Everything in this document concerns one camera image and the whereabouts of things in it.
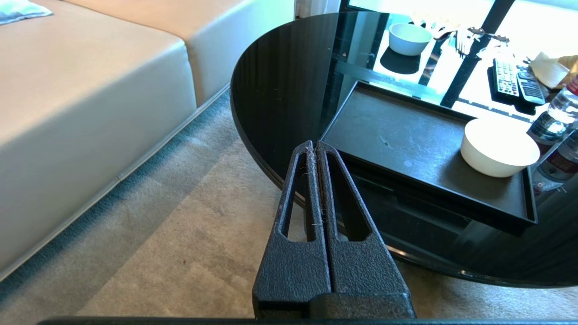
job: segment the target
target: beige carpet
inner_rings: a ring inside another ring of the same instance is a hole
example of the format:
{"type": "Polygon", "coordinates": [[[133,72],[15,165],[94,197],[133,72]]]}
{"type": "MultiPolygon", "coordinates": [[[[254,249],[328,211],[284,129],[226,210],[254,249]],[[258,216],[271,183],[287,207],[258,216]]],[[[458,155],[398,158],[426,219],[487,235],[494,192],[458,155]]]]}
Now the beige carpet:
{"type": "MultiPolygon", "coordinates": [[[[252,317],[251,287],[279,194],[240,141],[224,95],[0,283],[0,324],[55,315],[252,317]]],[[[578,289],[481,285],[400,266],[419,317],[578,319],[578,289]]]]}

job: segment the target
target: round glass table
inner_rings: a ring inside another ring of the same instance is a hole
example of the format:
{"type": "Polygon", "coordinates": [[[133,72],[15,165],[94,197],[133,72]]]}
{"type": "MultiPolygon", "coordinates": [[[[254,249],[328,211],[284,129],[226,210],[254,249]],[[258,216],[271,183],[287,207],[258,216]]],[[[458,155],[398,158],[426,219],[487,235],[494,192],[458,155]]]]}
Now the round glass table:
{"type": "MultiPolygon", "coordinates": [[[[529,125],[545,110],[527,115],[491,99],[491,58],[476,57],[493,48],[491,39],[474,42],[465,58],[451,38],[432,41],[418,57],[393,53],[387,28],[408,22],[375,12],[313,16],[268,32],[243,53],[231,81],[232,113],[245,146],[276,185],[293,149],[324,135],[358,82],[473,117],[502,115],[529,125]]],[[[578,285],[578,200],[537,200],[538,224],[512,234],[351,174],[397,259],[496,285],[578,285]]]]}

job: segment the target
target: beige leather sofa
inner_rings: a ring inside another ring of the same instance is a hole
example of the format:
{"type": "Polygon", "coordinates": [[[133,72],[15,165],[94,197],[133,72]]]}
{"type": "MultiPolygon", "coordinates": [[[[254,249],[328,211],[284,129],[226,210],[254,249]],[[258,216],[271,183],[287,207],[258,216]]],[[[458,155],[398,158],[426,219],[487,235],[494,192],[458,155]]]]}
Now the beige leather sofa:
{"type": "Polygon", "coordinates": [[[227,89],[294,0],[33,0],[0,26],[0,280],[227,89]]]}

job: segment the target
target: white ceramic bowl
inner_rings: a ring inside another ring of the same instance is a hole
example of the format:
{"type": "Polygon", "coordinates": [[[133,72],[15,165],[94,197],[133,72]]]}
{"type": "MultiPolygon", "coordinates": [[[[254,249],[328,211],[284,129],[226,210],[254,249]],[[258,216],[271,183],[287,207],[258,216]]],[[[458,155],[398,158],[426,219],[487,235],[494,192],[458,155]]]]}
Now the white ceramic bowl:
{"type": "Polygon", "coordinates": [[[418,56],[432,39],[432,34],[421,26],[393,24],[390,26],[390,48],[404,56],[418,56]]]}
{"type": "Polygon", "coordinates": [[[468,122],[460,152],[475,170],[493,177],[509,177],[535,163],[540,150],[513,123],[495,119],[468,122]]]}

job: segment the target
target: water bottle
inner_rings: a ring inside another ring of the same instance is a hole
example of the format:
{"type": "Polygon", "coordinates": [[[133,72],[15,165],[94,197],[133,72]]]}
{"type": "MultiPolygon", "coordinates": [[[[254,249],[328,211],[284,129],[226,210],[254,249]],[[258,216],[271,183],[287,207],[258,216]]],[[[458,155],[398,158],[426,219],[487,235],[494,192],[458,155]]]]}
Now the water bottle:
{"type": "Polygon", "coordinates": [[[578,131],[569,135],[532,173],[536,198],[555,190],[578,172],[578,131]]]}
{"type": "Polygon", "coordinates": [[[542,113],[528,130],[543,157],[573,131],[578,117],[578,76],[554,97],[548,110],[542,113]]]}

